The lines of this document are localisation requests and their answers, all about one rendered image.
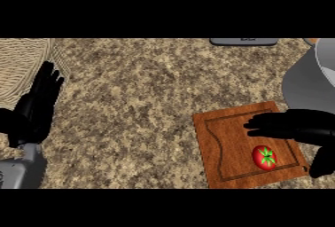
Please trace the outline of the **brown wooden cutting board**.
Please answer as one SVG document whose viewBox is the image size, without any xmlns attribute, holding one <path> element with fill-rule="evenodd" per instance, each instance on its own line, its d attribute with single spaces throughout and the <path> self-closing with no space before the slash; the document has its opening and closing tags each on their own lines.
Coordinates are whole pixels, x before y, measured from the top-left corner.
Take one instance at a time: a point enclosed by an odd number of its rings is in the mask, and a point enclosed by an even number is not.
<svg viewBox="0 0 335 227">
<path fill-rule="evenodd" d="M 244 124 L 256 114 L 278 112 L 273 101 L 232 107 L 192 116 L 203 164 L 211 188 L 253 188 L 309 175 L 309 164 L 291 139 L 250 137 Z M 263 170 L 253 160 L 259 145 L 276 154 L 273 170 Z"/>
</svg>

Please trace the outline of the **grey metal pot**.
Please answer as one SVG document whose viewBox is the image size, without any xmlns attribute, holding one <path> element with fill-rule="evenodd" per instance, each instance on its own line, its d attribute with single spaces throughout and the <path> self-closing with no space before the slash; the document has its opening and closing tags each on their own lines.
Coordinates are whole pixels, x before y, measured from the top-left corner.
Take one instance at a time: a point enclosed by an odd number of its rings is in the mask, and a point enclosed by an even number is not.
<svg viewBox="0 0 335 227">
<path fill-rule="evenodd" d="M 319 38 L 284 76 L 284 99 L 291 109 L 335 114 L 335 38 Z"/>
</svg>

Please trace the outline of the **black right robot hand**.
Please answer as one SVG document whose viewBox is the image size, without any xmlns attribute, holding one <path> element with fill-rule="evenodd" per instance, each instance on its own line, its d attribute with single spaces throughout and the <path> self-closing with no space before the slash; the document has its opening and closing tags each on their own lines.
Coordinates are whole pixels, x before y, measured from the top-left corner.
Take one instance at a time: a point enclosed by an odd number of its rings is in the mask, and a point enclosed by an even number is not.
<svg viewBox="0 0 335 227">
<path fill-rule="evenodd" d="M 335 113 L 288 109 L 284 113 L 260 113 L 244 124 L 250 137 L 293 139 L 319 146 L 309 175 L 319 178 L 335 172 Z"/>
</svg>

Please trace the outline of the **beige wicker basket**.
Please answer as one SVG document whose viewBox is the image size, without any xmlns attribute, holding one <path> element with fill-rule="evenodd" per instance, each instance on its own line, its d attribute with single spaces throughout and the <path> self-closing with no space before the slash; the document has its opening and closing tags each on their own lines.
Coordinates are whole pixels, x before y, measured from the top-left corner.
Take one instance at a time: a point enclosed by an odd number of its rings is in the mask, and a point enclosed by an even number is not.
<svg viewBox="0 0 335 227">
<path fill-rule="evenodd" d="M 62 77 L 70 76 L 55 38 L 0 38 L 0 108 L 15 108 L 45 61 L 55 64 Z"/>
</svg>

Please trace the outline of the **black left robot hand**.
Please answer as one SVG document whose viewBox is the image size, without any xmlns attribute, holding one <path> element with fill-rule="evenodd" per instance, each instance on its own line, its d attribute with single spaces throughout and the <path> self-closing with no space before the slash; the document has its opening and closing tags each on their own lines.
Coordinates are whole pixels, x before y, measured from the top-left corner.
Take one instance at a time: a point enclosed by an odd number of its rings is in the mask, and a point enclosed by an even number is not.
<svg viewBox="0 0 335 227">
<path fill-rule="evenodd" d="M 34 78 L 30 92 L 21 97 L 14 110 L 0 108 L 0 133 L 8 134 L 9 146 L 40 144 L 51 133 L 53 107 L 64 78 L 45 61 Z"/>
</svg>

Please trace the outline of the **dark grey flat appliance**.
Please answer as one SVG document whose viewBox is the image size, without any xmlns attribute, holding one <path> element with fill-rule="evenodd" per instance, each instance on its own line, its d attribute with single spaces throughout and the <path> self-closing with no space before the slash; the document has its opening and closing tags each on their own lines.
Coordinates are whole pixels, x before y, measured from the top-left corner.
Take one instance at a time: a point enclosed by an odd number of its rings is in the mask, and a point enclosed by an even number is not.
<svg viewBox="0 0 335 227">
<path fill-rule="evenodd" d="M 223 46 L 269 46 L 278 43 L 278 38 L 211 38 L 213 45 Z"/>
</svg>

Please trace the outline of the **red tomato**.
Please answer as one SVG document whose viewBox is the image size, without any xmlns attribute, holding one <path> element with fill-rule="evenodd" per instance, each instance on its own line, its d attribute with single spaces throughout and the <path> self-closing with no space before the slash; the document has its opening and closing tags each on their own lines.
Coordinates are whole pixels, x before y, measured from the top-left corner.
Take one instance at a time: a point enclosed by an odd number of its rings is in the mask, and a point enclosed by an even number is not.
<svg viewBox="0 0 335 227">
<path fill-rule="evenodd" d="M 259 145 L 253 149 L 253 161 L 263 170 L 273 170 L 278 165 L 276 153 L 266 145 Z"/>
</svg>

